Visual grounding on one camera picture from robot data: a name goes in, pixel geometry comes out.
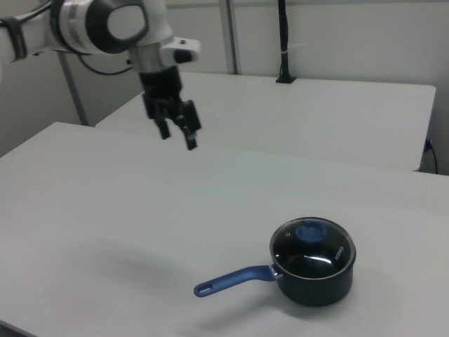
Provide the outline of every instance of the handle hole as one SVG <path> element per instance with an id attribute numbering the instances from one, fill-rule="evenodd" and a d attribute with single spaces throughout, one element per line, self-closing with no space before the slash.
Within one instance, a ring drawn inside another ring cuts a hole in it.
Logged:
<path id="1" fill-rule="evenodd" d="M 210 291 L 210 290 L 212 290 L 212 284 L 211 283 L 203 284 L 202 286 L 200 286 L 198 288 L 198 292 L 199 293 L 204 293 L 205 291 Z"/>

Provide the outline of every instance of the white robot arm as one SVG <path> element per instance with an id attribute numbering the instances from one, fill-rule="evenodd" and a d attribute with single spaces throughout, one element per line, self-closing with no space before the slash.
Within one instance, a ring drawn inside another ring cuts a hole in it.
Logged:
<path id="1" fill-rule="evenodd" d="M 164 0 L 50 0 L 14 18 L 0 14 L 1 66 L 43 51 L 81 55 L 128 51 L 144 89 L 148 117 L 163 139 L 170 136 L 166 119 L 196 147 L 201 128 L 192 101 L 180 99 L 177 65 L 198 59 L 198 41 L 173 36 Z"/>

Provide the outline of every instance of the white table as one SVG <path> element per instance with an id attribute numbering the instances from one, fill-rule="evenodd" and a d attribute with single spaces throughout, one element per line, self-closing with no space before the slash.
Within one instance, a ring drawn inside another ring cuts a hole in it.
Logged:
<path id="1" fill-rule="evenodd" d="M 0 319 L 41 337 L 447 336 L 449 178 L 53 124 L 0 159 Z M 248 282 L 287 220 L 354 238 L 324 308 Z"/>
<path id="2" fill-rule="evenodd" d="M 418 170 L 435 96 L 432 86 L 183 73 L 200 143 L 312 159 Z M 98 128 L 159 137 L 140 95 Z M 170 126 L 174 137 L 182 135 Z"/>

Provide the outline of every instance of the pot handle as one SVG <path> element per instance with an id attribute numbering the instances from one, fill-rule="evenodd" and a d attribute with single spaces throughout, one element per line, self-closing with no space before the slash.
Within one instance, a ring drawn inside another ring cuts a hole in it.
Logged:
<path id="1" fill-rule="evenodd" d="M 198 297 L 206 297 L 252 279 L 275 281 L 277 275 L 277 271 L 268 265 L 255 265 L 201 283 L 195 286 L 194 294 Z"/>

